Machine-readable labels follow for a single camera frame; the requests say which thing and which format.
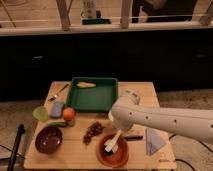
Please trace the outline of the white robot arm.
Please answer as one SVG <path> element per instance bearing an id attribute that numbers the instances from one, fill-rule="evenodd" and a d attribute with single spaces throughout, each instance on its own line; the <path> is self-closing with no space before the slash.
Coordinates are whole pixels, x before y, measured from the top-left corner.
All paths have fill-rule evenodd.
<path id="1" fill-rule="evenodd" d="M 213 144 L 213 110 L 145 107 L 137 91 L 124 90 L 113 103 L 109 117 L 122 132 L 134 124 L 146 126 L 146 153 L 153 155 L 166 145 L 154 130 L 162 130 Z"/>

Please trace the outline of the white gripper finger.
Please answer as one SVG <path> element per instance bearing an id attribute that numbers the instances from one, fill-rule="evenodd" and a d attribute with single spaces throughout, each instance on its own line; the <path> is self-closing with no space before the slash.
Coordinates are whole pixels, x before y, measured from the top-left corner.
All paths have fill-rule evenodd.
<path id="1" fill-rule="evenodd" d="M 116 135 L 112 138 L 112 139 L 108 139 L 105 143 L 104 143 L 104 150 L 107 152 L 107 153 L 115 153 L 117 150 L 118 150 L 118 145 L 117 145 L 117 141 L 121 135 L 122 131 L 119 130 Z"/>

